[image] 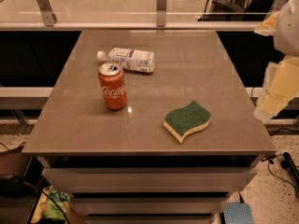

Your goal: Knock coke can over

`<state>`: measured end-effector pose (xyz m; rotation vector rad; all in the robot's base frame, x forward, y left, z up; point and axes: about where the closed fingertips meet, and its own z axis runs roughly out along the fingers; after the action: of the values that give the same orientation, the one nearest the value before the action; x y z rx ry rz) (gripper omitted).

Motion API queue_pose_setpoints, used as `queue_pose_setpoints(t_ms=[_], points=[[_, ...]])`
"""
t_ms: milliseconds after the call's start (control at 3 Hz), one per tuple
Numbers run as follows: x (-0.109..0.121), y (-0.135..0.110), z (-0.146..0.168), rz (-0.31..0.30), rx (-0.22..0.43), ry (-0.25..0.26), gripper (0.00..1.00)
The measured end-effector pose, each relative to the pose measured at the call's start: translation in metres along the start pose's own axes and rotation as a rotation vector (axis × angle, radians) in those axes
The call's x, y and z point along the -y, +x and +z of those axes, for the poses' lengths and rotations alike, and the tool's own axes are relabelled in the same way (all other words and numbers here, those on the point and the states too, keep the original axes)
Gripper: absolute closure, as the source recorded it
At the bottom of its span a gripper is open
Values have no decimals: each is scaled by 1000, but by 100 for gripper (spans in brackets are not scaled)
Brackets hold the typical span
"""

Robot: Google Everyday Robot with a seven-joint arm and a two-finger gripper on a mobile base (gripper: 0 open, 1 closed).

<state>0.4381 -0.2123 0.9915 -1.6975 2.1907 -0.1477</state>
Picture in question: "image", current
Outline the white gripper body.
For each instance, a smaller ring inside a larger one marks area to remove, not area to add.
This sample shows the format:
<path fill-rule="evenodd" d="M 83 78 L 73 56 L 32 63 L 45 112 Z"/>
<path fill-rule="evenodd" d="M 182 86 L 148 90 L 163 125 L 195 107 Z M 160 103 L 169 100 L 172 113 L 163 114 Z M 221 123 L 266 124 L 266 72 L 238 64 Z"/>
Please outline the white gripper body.
<path fill-rule="evenodd" d="M 299 56 L 299 0 L 288 0 L 281 8 L 275 29 L 275 49 Z"/>

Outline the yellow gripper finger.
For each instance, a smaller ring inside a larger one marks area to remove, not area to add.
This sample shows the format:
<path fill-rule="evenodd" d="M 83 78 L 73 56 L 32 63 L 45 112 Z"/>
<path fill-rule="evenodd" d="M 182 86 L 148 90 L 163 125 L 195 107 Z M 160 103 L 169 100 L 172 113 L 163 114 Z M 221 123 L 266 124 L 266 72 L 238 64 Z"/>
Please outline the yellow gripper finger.
<path fill-rule="evenodd" d="M 280 63 L 268 64 L 263 90 L 258 97 L 254 116 L 271 119 L 283 110 L 299 92 L 299 58 L 288 56 Z"/>
<path fill-rule="evenodd" d="M 272 13 L 263 22 L 261 22 L 255 29 L 254 33 L 264 36 L 273 36 L 276 31 L 276 23 L 279 12 Z"/>

